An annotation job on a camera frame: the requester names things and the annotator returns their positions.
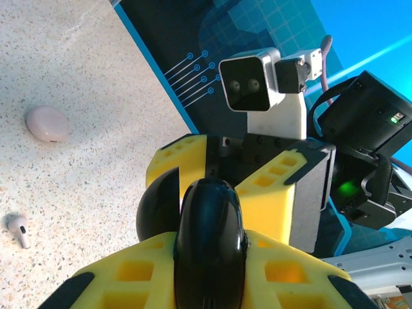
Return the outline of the aluminium base frame rail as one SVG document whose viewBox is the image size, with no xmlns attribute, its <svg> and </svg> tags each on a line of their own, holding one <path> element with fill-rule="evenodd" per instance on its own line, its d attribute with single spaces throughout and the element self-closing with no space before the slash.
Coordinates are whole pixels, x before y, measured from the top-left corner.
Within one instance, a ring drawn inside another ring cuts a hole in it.
<svg viewBox="0 0 412 309">
<path fill-rule="evenodd" d="M 365 292 L 412 286 L 412 236 L 389 245 L 322 260 L 348 273 Z"/>
</svg>

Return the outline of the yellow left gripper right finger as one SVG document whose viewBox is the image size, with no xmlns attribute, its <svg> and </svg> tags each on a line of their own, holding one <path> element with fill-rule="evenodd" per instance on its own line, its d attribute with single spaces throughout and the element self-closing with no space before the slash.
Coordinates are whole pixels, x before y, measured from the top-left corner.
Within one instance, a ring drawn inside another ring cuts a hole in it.
<svg viewBox="0 0 412 309">
<path fill-rule="evenodd" d="M 345 271 L 248 230 L 243 309 L 379 309 Z"/>
</svg>

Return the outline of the black oval stone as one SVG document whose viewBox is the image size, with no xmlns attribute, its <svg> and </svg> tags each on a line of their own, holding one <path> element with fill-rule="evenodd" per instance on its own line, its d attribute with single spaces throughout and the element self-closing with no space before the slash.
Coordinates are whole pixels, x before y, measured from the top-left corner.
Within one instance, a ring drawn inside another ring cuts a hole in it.
<svg viewBox="0 0 412 309">
<path fill-rule="evenodd" d="M 150 184 L 136 212 L 140 241 L 175 232 L 176 309 L 240 309 L 245 287 L 248 239 L 234 188 L 202 178 L 180 192 L 180 170 Z"/>
</svg>

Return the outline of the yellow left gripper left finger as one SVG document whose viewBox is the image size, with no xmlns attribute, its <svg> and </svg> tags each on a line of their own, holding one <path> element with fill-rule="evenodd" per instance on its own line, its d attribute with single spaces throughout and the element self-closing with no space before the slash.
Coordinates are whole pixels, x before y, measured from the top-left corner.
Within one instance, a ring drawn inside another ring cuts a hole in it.
<svg viewBox="0 0 412 309">
<path fill-rule="evenodd" d="M 154 236 L 78 270 L 38 309 L 176 309 L 175 237 Z"/>
</svg>

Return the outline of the pink earbuds charging case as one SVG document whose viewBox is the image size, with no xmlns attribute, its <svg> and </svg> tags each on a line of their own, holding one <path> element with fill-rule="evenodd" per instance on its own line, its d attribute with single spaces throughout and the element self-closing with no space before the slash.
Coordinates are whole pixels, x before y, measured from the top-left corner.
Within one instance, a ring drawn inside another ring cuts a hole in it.
<svg viewBox="0 0 412 309">
<path fill-rule="evenodd" d="M 35 138 L 43 142 L 62 142 L 70 134 L 68 118 L 52 106 L 36 106 L 29 110 L 26 126 Z"/>
</svg>

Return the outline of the white wireless earbud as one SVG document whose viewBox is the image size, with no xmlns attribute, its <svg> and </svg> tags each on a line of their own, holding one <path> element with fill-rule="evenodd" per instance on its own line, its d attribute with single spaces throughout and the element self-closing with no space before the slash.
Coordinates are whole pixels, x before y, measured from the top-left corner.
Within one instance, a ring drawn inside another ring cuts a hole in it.
<svg viewBox="0 0 412 309">
<path fill-rule="evenodd" d="M 30 248 L 28 237 L 28 219 L 21 214 L 9 214 L 6 220 L 7 229 L 13 234 L 23 249 Z"/>
</svg>

